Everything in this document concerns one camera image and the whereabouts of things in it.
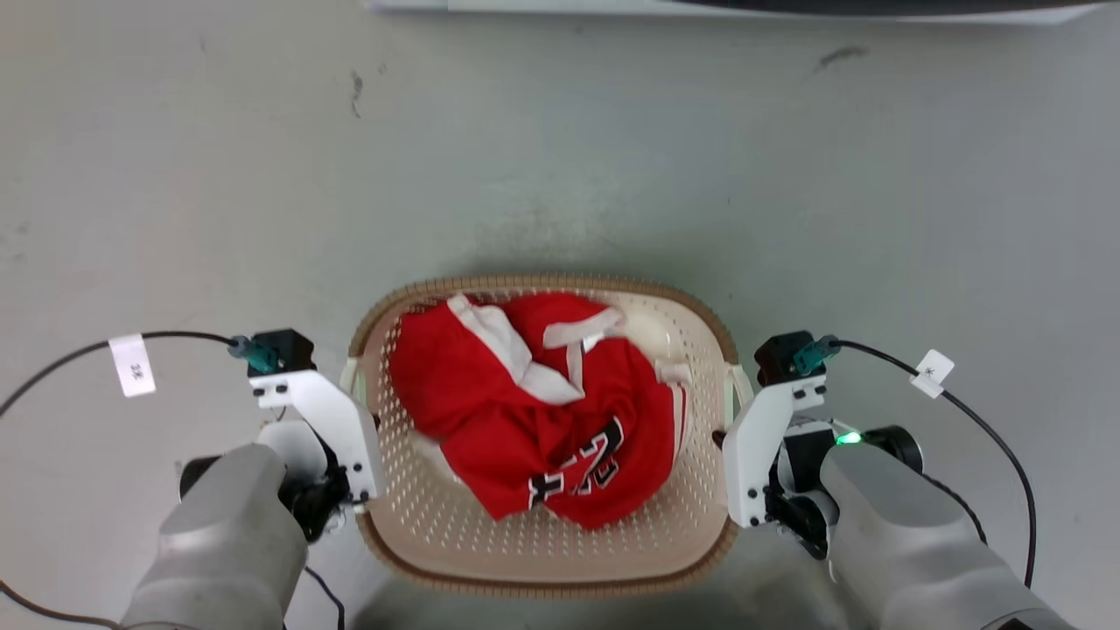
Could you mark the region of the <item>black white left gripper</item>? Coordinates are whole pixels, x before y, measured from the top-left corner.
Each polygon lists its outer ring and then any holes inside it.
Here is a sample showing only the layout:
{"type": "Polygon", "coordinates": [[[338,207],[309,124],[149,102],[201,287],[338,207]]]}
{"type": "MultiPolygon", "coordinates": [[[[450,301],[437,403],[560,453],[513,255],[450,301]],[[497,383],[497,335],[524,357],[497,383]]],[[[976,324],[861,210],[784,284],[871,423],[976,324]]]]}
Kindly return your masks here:
{"type": "Polygon", "coordinates": [[[340,527],[348,511],[368,502],[368,489],[351,480],[363,464],[345,465],[339,454],[304,420],[267,423],[256,443],[276,452],[284,466],[277,497],[297,520],[307,541],[340,527]]]}

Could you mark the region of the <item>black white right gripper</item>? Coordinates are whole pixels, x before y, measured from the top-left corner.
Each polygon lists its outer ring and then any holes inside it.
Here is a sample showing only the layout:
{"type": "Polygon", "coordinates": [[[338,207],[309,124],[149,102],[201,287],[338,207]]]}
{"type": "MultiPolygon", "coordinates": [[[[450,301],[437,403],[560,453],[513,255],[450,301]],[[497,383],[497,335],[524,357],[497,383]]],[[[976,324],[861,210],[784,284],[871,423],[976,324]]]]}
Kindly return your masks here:
{"type": "Polygon", "coordinates": [[[828,451],[837,445],[832,423],[796,418],[773,458],[766,490],[766,518],[780,524],[816,560],[829,557],[839,507],[821,482],[828,451]]]}

